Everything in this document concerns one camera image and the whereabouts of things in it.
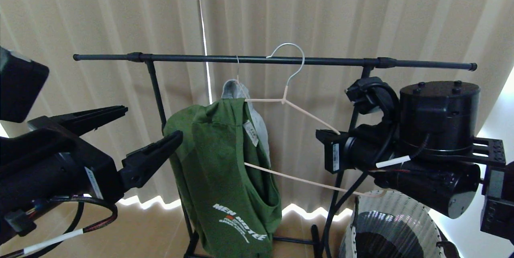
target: green garment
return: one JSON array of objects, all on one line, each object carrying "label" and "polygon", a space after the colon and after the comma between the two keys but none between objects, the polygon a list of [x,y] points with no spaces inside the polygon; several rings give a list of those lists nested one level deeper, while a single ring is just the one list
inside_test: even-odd
[{"label": "green garment", "polygon": [[184,141],[170,161],[204,249],[217,258],[271,257],[280,196],[271,174],[244,165],[269,168],[244,99],[181,110],[164,134],[175,130]]}]

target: beige hanger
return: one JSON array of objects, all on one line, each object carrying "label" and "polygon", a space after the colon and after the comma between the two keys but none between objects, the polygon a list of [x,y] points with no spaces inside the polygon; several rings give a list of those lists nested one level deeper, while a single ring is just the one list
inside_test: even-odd
[{"label": "beige hanger", "polygon": [[[273,55],[275,54],[275,52],[281,48],[282,46],[284,45],[292,45],[292,46],[295,46],[297,49],[299,49],[302,53],[302,64],[300,66],[300,68],[295,72],[293,73],[289,78],[288,78],[288,82],[286,83],[286,87],[284,89],[284,96],[282,97],[282,99],[249,99],[248,96],[246,95],[246,92],[243,90],[243,87],[241,86],[241,84],[239,83],[239,57],[236,55],[235,57],[237,58],[237,84],[239,86],[239,88],[243,91],[243,93],[245,94],[245,101],[246,102],[280,102],[282,104],[288,104],[289,106],[291,106],[292,108],[298,110],[299,112],[307,115],[308,117],[311,117],[312,119],[315,119],[316,121],[319,121],[320,123],[322,123],[323,125],[325,125],[326,127],[330,128],[331,130],[333,130],[336,134],[340,135],[341,133],[336,130],[336,128],[334,128],[333,126],[329,125],[328,123],[322,121],[320,118],[314,116],[313,114],[311,114],[310,112],[307,112],[306,110],[304,110],[303,108],[300,108],[299,106],[296,106],[294,103],[288,101],[286,99],[287,95],[288,95],[288,87],[289,87],[289,83],[291,81],[291,79],[297,75],[301,69],[303,68],[304,64],[305,64],[305,53],[303,52],[303,50],[297,46],[296,44],[294,43],[283,43],[281,45],[279,45],[274,51],[273,53],[266,57],[267,59],[270,58],[270,57],[273,57]],[[308,180],[305,180],[305,179],[301,179],[301,178],[297,178],[297,177],[293,177],[293,176],[289,176],[289,175],[286,175],[286,174],[282,174],[282,173],[279,173],[279,172],[276,172],[276,171],[272,171],[272,170],[268,170],[266,168],[262,168],[262,167],[259,167],[259,166],[256,166],[256,165],[253,165],[253,164],[250,164],[250,163],[245,163],[245,165],[251,167],[251,168],[254,168],[254,169],[258,169],[258,170],[261,170],[261,171],[264,171],[264,172],[268,172],[268,173],[271,173],[271,174],[274,174],[274,175],[278,175],[278,176],[282,176],[282,177],[285,177],[285,178],[288,178],[288,179],[292,179],[292,180],[296,180],[296,181],[300,181],[300,182],[303,182],[303,183],[308,183],[308,184],[311,184],[311,185],[316,185],[316,186],[319,186],[319,187],[325,187],[327,189],[331,189],[331,190],[336,190],[336,191],[340,191],[340,192],[348,192],[348,190],[346,189],[342,189],[342,188],[339,188],[339,187],[333,187],[331,185],[324,185],[324,184],[321,184],[321,183],[316,183],[316,182],[312,182],[312,181],[308,181]],[[385,194],[386,194],[386,191],[382,191],[382,193],[378,194],[378,195],[373,195],[373,194],[364,194],[364,193],[359,193],[359,192],[353,192],[353,194],[355,195],[360,195],[360,196],[366,196],[366,197],[371,197],[371,198],[380,198],[380,197],[383,197]]]}]

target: floor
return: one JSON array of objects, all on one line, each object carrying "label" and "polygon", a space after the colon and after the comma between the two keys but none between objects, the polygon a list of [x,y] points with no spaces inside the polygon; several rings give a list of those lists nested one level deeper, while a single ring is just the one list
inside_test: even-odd
[{"label": "floor", "polygon": [[[0,254],[21,249],[62,234],[75,215],[74,203],[62,204],[37,220],[37,229],[24,238],[16,237],[0,246]],[[108,227],[65,241],[45,257],[183,257],[189,238],[182,209],[165,210],[159,204],[148,209],[139,205],[119,205],[118,219]],[[84,227],[108,216],[108,211],[95,205],[86,205],[79,227]],[[349,216],[334,223],[331,228],[332,254],[338,248]],[[286,214],[276,236],[310,239],[310,227],[315,223],[323,229],[325,218],[318,216],[306,220],[296,212]],[[199,244],[196,254],[206,254]],[[274,242],[274,257],[313,258],[311,246]]]}]

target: clothes rack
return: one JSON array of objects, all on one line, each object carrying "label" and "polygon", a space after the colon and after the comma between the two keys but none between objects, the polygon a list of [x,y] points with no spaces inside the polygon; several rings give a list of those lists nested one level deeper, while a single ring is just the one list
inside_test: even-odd
[{"label": "clothes rack", "polygon": [[[150,79],[152,81],[152,88],[154,91],[157,109],[159,111],[159,117],[161,120],[162,129],[166,124],[166,116],[164,112],[164,106],[162,104],[161,93],[159,90],[159,84],[157,81],[157,75],[155,72],[154,62],[213,62],[213,63],[260,63],[260,64],[301,64],[301,57],[259,57],[259,56],[238,56],[235,55],[153,55],[148,53],[129,53],[127,55],[73,55],[73,59],[76,61],[84,61],[84,60],[117,60],[117,61],[131,61],[131,62],[140,62],[145,63],[148,68],[148,73],[150,75]],[[393,67],[422,67],[422,68],[451,68],[451,69],[466,69],[470,71],[474,71],[477,69],[477,64],[475,63],[450,63],[450,62],[431,62],[431,61],[406,61],[406,60],[396,60],[391,59],[389,57],[378,57],[376,59],[342,59],[342,58],[333,58],[333,57],[306,57],[305,64],[307,65],[326,65],[326,66],[360,66],[362,67],[361,78],[369,77],[371,75],[371,71],[375,68],[393,68]],[[354,108],[352,113],[352,119],[349,125],[349,130],[355,128],[357,124],[357,119],[359,116],[359,112],[356,108]],[[344,171],[340,171],[336,175],[336,183],[335,187],[341,187],[341,181],[343,178]],[[358,181],[363,181],[366,174],[363,174]],[[358,184],[356,183],[352,188],[357,188]],[[320,239],[318,227],[316,225],[312,225],[310,228],[312,240],[298,239],[298,238],[284,238],[284,237],[273,237],[273,240],[282,241],[282,242],[290,242],[290,243],[299,243],[299,244],[307,244],[313,246],[314,257],[321,258],[323,256],[323,252],[327,250],[328,247],[328,233],[330,230],[330,226],[332,224],[332,220],[334,215],[339,210],[336,207],[337,204],[342,204],[342,201],[345,201],[350,195],[352,191],[348,191],[343,197],[337,201],[339,192],[334,191],[332,195],[332,201],[330,203],[330,207],[328,209],[327,221],[325,223],[325,228],[323,229],[323,236]],[[189,220],[189,216],[186,212],[186,209],[182,205],[182,211],[184,213],[184,218],[186,221],[186,227],[189,234],[189,245],[187,247],[186,253],[184,254],[184,258],[209,258],[209,256],[202,256],[195,254],[196,245],[198,244],[198,233],[193,231],[191,227],[191,221]],[[327,251],[327,256],[331,258],[330,251]]]}]

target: beige curtain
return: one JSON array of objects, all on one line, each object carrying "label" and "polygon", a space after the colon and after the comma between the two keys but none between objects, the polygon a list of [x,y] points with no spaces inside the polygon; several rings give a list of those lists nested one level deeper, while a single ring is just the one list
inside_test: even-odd
[{"label": "beige curtain", "polygon": [[[0,0],[2,46],[46,64],[49,80],[29,116],[115,106],[127,115],[85,136],[121,159],[161,137],[160,120],[146,66],[131,62],[75,62],[73,53],[204,53],[268,55],[282,42],[294,42],[309,57],[378,57],[477,62],[472,73],[456,70],[377,69],[373,75],[399,90],[419,81],[462,79],[482,87],[479,125],[489,114],[514,63],[513,0]],[[296,55],[283,48],[278,55]],[[234,64],[210,64],[214,99]],[[192,104],[208,104],[202,63],[156,63],[167,117]],[[240,65],[241,81],[252,97],[280,97],[290,65]],[[343,90],[360,68],[306,66],[290,87],[290,100],[347,129],[352,106]],[[279,104],[255,104],[270,135],[272,168],[297,177],[332,184],[323,169],[322,147],[314,137],[318,123]],[[376,123],[380,115],[359,122]],[[4,123],[11,136],[24,125]],[[356,171],[343,181],[349,187]],[[359,189],[371,189],[366,181]],[[327,207],[330,191],[279,179],[283,205],[312,211]],[[178,198],[167,163],[143,188],[130,191],[141,201],[161,195]]]},{"label": "beige curtain", "polygon": [[[462,79],[482,88],[477,131],[488,116],[514,63],[514,0],[200,0],[207,52],[212,55],[269,55],[293,42],[309,57],[393,57],[476,62],[475,72],[447,69],[377,69],[395,90],[420,81]],[[299,56],[295,48],[279,55]],[[240,80],[253,98],[281,97],[286,79],[297,70],[287,65],[239,66]],[[215,98],[235,64],[211,64]],[[343,90],[360,68],[306,66],[290,85],[289,99],[346,130],[352,106]],[[266,122],[274,170],[332,184],[325,172],[323,148],[314,137],[318,122],[281,104],[257,104]],[[359,123],[376,123],[380,115]],[[348,171],[343,187],[360,172]],[[359,188],[371,190],[371,180]],[[283,205],[307,211],[329,205],[330,191],[279,178]]]},{"label": "beige curtain", "polygon": [[[50,68],[29,117],[105,106],[128,107],[125,117],[85,135],[121,167],[133,150],[162,138],[147,67],[143,63],[82,61],[74,53],[175,53],[202,55],[198,0],[0,0],[2,46]],[[192,104],[208,104],[201,63],[156,63],[167,117]],[[2,123],[8,134],[25,125]],[[169,163],[137,194],[178,199]]]}]

